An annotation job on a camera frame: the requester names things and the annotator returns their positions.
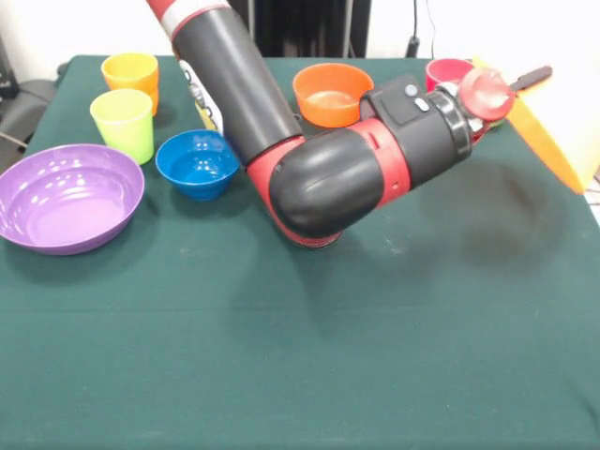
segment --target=orange bowl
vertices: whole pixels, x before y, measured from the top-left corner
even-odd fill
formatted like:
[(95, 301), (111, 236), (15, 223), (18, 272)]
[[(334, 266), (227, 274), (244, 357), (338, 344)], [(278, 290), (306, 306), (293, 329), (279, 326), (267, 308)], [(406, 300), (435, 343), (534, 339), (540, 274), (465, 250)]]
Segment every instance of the orange bowl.
[(300, 113), (311, 123), (341, 128), (360, 119), (359, 102), (373, 80), (358, 67), (323, 63), (300, 70), (293, 78), (293, 92)]

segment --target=gray button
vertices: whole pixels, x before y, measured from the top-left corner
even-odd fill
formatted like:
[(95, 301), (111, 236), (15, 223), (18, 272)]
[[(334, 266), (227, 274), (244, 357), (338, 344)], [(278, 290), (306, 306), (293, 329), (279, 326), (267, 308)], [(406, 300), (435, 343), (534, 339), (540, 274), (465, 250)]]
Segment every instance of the gray button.
[(424, 101), (422, 98), (416, 98), (414, 100), (414, 104), (417, 106), (417, 108), (419, 110), (421, 110), (423, 113), (426, 113), (427, 111), (429, 111), (429, 104)]
[(419, 93), (419, 90), (414, 84), (407, 84), (407, 86), (404, 88), (404, 93), (409, 97), (414, 97)]

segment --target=blue bowl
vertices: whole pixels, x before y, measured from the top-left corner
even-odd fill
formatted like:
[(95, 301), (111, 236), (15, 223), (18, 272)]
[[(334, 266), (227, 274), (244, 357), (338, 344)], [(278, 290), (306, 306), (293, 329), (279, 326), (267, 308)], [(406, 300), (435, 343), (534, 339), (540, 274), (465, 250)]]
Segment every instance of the blue bowl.
[(219, 133), (193, 129), (173, 136), (160, 146), (157, 168), (181, 193), (206, 202), (227, 189), (240, 163)]

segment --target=purple bowl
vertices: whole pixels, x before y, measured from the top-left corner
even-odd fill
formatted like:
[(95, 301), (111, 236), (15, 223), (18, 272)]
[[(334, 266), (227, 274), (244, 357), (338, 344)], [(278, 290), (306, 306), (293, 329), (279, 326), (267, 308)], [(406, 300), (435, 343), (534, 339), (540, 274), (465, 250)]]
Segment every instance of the purple bowl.
[(110, 147), (44, 150), (0, 175), (0, 236), (48, 255), (84, 253), (125, 228), (143, 187), (140, 166)]

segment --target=black cylinder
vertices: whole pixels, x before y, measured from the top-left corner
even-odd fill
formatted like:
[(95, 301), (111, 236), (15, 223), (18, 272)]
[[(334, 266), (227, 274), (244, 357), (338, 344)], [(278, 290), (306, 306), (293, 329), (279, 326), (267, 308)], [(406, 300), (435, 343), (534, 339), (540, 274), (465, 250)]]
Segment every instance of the black cylinder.
[(295, 233), (323, 238), (372, 211), (383, 196), (373, 150), (351, 129), (316, 136), (281, 159), (269, 194), (279, 219)]
[(243, 165), (302, 134), (233, 9), (216, 8), (194, 17), (177, 32), (173, 46), (217, 105), (223, 134)]
[(2, 98), (15, 98), (17, 94), (19, 94), (19, 85), (0, 37), (0, 101)]

